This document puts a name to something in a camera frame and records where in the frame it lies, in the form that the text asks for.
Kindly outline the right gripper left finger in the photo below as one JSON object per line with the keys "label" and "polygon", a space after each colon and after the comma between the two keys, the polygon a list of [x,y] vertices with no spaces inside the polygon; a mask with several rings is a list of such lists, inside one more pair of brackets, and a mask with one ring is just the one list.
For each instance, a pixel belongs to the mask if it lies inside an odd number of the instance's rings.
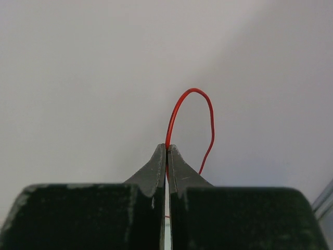
{"label": "right gripper left finger", "polygon": [[17,196],[1,249],[163,249],[166,150],[123,183],[40,183]]}

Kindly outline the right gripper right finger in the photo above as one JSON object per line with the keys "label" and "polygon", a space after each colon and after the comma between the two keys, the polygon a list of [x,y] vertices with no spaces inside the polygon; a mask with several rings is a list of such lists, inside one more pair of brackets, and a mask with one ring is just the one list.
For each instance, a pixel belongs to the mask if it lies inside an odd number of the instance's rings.
{"label": "right gripper right finger", "polygon": [[288,187],[206,181],[168,150],[172,249],[327,249],[305,196]]}

